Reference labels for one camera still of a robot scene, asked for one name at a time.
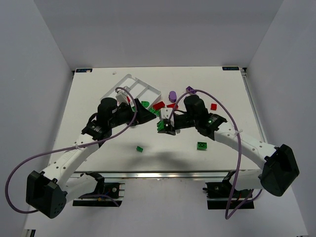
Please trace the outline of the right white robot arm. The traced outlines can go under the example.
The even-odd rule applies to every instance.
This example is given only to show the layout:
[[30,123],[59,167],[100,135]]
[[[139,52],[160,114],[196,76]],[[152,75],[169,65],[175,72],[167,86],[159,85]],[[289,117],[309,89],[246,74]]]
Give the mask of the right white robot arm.
[[208,112],[204,101],[197,95],[185,98],[186,111],[172,114],[171,108],[160,111],[158,133],[176,135],[178,130],[194,127],[199,134],[224,144],[254,162],[258,169],[231,171],[223,183],[236,191],[264,189],[280,197],[299,175],[299,168],[288,145],[279,147],[259,141],[235,130],[224,117]]

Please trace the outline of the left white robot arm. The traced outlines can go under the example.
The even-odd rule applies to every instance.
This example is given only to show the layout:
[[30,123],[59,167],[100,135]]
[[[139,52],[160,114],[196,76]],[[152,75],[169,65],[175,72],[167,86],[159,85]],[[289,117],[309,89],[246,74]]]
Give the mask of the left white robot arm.
[[114,98],[102,99],[97,112],[88,120],[74,143],[75,148],[64,152],[53,164],[41,172],[33,171],[27,178],[26,202],[50,219],[57,217],[65,205],[79,197],[104,197],[109,190],[104,177],[87,171],[71,179],[77,168],[96,152],[112,135],[112,129],[129,124],[147,123],[156,115],[146,109],[138,99],[134,105],[117,103]]

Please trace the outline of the green rounded lego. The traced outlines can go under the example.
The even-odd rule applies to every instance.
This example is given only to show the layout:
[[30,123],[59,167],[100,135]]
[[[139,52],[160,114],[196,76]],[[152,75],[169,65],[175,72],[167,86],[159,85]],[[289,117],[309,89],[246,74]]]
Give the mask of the green rounded lego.
[[148,101],[141,101],[141,104],[144,108],[149,107],[150,103]]

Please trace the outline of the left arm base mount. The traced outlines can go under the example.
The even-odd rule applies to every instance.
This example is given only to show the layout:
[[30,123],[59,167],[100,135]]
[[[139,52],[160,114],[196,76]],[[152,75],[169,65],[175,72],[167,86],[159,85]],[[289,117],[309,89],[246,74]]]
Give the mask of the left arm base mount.
[[105,181],[97,172],[86,172],[96,182],[93,192],[84,194],[73,200],[73,206],[80,207],[120,207],[125,192],[125,183]]

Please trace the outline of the green L-shaped lego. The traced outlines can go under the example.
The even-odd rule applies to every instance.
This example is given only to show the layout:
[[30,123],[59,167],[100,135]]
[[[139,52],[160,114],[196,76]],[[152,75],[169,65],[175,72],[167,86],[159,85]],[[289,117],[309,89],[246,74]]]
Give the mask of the green L-shaped lego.
[[157,132],[158,133],[166,133],[169,130],[168,128],[168,120],[162,119],[157,123]]

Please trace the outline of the small green curved lego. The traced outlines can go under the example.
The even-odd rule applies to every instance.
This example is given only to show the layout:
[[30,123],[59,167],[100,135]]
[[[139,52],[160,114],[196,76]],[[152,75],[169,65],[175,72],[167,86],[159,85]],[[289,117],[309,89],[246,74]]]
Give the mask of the small green curved lego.
[[143,148],[142,148],[142,147],[139,147],[139,146],[136,147],[136,150],[137,150],[138,152],[143,152]]

